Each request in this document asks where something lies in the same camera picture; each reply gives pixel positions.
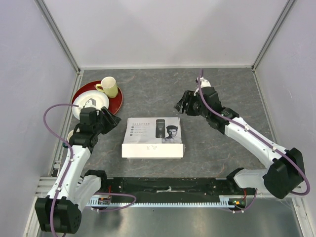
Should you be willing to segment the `white cardboard box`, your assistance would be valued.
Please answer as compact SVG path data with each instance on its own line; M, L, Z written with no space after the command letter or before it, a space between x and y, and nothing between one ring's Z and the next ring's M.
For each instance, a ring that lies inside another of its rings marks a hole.
M181 159L184 153L179 117L127 119L123 158Z

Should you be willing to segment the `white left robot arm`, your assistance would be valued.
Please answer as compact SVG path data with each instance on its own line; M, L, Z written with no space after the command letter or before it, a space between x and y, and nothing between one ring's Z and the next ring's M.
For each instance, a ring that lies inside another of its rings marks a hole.
M83 108L72 136L63 142L68 147L66 160L46 197L35 203L39 226L43 232L75 234L80 226L82 210L94 195L108 190L105 171L91 170L81 184L82 170L90 158L100 134L105 135L120 122L106 107Z

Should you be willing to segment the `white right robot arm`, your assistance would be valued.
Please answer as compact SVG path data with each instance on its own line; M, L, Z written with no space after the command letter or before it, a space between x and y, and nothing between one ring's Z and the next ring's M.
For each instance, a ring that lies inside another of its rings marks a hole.
M254 130L237 112L222 106L214 87L186 90L175 109L189 116L204 117L210 127L244 146L265 167L234 170L230 173L232 179L226 182L229 193L235 195L245 188L257 188L283 199L303 182L302 153L296 148L286 149Z

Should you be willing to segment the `dark red round plate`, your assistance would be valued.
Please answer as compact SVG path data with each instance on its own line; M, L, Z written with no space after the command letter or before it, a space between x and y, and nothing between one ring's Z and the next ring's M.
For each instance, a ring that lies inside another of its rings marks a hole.
M101 83L100 80L89 82L85 85L83 85L72 97L72 104L74 104L74 101L78 96L80 96L82 93L90 91L90 90L96 90L95 85ZM120 110L122 104L123 104L123 94L121 89L118 87L118 95L115 98L109 99L109 108L108 110L113 114L117 114Z

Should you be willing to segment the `white round plate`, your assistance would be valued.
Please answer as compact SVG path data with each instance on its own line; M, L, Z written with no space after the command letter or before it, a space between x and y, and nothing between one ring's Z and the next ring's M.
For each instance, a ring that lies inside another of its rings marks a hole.
M98 110L100 110L102 107L106 107L106 108L109 107L109 99L107 95L97 90L90 90L90 91L82 93L80 96L76 98L76 100L74 101L74 105L79 106L79 103L81 100L86 100L89 98L93 98L96 100L96 106L97 106L96 109ZM72 113L76 119L79 119L80 111L81 110L79 109L79 107L75 107L75 106L72 107Z

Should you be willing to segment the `yellow mug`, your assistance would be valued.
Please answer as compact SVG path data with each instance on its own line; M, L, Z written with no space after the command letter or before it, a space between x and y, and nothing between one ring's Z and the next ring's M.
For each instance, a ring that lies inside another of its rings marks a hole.
M118 86L114 77L105 77L99 84L95 85L96 90L105 93L109 98L115 98L118 95Z

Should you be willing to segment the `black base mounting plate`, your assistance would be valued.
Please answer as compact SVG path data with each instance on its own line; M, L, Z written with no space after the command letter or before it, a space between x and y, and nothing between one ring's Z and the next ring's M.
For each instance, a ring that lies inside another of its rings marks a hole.
M242 189L232 179L216 178L108 178L100 192L139 196L157 193L205 193L211 196L241 196L255 194L254 188Z

